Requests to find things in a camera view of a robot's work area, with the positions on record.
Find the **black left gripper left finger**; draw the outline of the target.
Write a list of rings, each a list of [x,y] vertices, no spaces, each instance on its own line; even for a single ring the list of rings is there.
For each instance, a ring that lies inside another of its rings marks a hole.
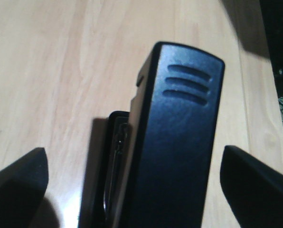
[[[35,148],[0,171],[0,228],[27,228],[45,195],[48,162]]]

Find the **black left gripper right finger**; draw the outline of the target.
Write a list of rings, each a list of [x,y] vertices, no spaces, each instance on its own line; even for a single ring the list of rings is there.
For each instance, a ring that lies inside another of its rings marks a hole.
[[[242,228],[283,228],[283,174],[234,145],[224,148],[220,184]]]

